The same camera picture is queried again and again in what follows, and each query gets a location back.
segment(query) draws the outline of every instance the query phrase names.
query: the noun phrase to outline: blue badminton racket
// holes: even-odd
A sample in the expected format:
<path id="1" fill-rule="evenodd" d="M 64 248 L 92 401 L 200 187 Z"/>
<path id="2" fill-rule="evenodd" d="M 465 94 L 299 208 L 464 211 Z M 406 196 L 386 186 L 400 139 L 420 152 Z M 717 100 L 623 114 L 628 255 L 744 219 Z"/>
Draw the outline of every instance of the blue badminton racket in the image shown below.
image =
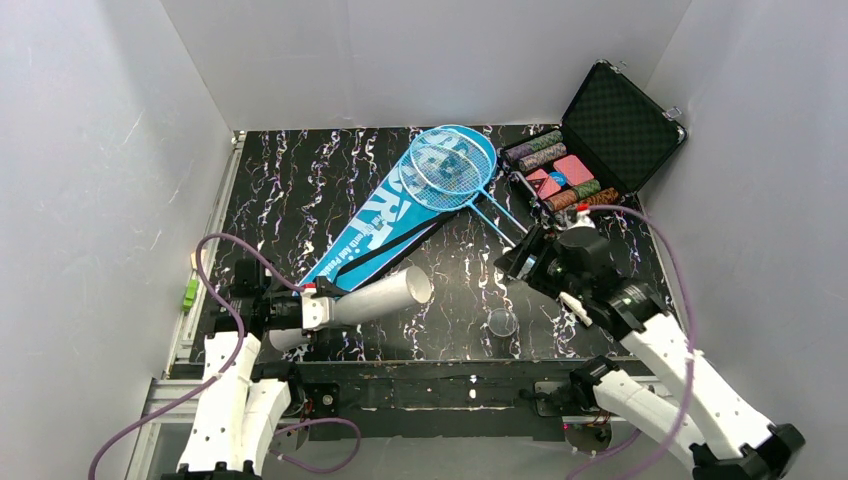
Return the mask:
<path id="1" fill-rule="evenodd" d="M 409 195 L 430 210 L 449 212 L 471 207 L 504 241 L 515 247 L 515 243 L 474 205 L 477 195 L 482 193 L 507 219 L 527 233 L 527 229 L 485 190 L 495 167 L 494 159 L 489 157 L 468 136 L 451 129 L 434 128 L 416 137 L 401 157 L 400 180 Z"/>

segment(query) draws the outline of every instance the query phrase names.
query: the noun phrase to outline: blue poker chip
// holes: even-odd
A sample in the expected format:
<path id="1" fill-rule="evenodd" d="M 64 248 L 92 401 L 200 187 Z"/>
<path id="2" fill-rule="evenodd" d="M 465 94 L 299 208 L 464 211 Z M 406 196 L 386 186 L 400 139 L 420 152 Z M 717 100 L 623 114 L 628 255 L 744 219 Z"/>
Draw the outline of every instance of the blue poker chip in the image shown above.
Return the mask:
<path id="1" fill-rule="evenodd" d="M 554 181 L 557 182 L 557 185 L 559 185 L 560 187 L 565 186 L 565 184 L 568 183 L 568 179 L 565 178 L 565 175 L 559 172 L 551 173 L 551 178 L 553 178 Z"/>

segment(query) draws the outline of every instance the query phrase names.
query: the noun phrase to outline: green clip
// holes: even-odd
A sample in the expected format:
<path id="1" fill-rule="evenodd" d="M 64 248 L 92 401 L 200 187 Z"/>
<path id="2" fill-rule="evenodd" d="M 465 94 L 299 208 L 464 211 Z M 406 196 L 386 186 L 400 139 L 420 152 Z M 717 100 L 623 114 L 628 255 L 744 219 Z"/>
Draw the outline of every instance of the green clip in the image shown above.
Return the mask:
<path id="1" fill-rule="evenodd" d="M 185 297 L 183 297 L 183 312 L 188 313 L 188 311 L 191 310 L 191 306 L 194 305 L 194 301 L 197 299 L 197 290 L 199 288 L 200 282 L 198 282 L 196 278 L 192 278 L 188 281 L 186 294 Z"/>

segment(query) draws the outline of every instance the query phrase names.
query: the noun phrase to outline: pink card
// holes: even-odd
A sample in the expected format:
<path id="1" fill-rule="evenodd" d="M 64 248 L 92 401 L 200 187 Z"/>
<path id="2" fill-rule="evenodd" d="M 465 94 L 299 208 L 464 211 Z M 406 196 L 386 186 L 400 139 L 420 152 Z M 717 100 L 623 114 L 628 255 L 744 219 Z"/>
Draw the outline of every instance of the pink card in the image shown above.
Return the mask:
<path id="1" fill-rule="evenodd" d="M 536 193 L 544 200 L 559 191 L 559 184 L 541 168 L 524 177 L 536 189 Z"/>
<path id="2" fill-rule="evenodd" d="M 560 189 L 560 186 L 559 186 L 558 183 L 556 183 L 556 180 L 554 180 L 553 178 L 551 178 L 549 176 L 548 178 L 546 178 L 544 180 L 544 182 L 542 182 L 542 186 L 538 190 L 539 198 L 544 200 L 544 199 L 550 197 L 551 195 L 555 194 L 556 192 L 558 192 L 559 189 Z"/>
<path id="3" fill-rule="evenodd" d="M 565 158 L 560 158 L 554 162 L 554 169 L 557 172 L 565 175 L 565 179 L 569 185 L 580 185 L 595 178 L 592 172 L 583 165 L 583 162 L 577 158 L 577 155 L 569 155 Z"/>

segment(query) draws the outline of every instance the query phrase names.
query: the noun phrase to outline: black strap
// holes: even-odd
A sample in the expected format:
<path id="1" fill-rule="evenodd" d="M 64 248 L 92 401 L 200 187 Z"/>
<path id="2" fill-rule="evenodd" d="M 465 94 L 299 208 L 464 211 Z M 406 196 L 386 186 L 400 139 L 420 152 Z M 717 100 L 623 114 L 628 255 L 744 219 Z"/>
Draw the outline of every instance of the black strap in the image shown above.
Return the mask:
<path id="1" fill-rule="evenodd" d="M 375 250 L 371 250 L 370 252 L 366 253 L 365 255 L 363 255 L 359 258 L 355 258 L 355 259 L 351 260 L 350 262 L 344 264 L 342 266 L 342 268 L 339 269 L 339 273 L 336 274 L 336 281 L 338 281 L 339 277 L 341 277 L 345 273 L 350 272 L 354 268 L 362 266 L 363 264 L 374 259 L 375 257 L 382 255 L 383 253 L 385 253 L 385 252 L 397 247 L 401 243 L 409 240 L 410 238 L 414 237 L 415 235 L 417 235 L 422 230 L 425 230 L 425 229 L 427 229 L 427 228 L 429 228 L 429 227 L 431 227 L 431 226 L 433 226 L 433 225 L 435 225 L 439 222 L 443 222 L 443 221 L 447 220 L 448 218 L 452 217 L 455 214 L 456 214 L 455 211 L 454 212 L 442 212 L 442 213 L 436 215 L 435 217 L 431 218 L 430 220 L 427 220 L 426 222 L 419 223 L 418 225 L 416 225 L 411 230 L 406 231 L 403 235 L 399 235 L 397 238 L 394 238 L 394 239 L 388 241 L 387 243 L 380 245 Z"/>

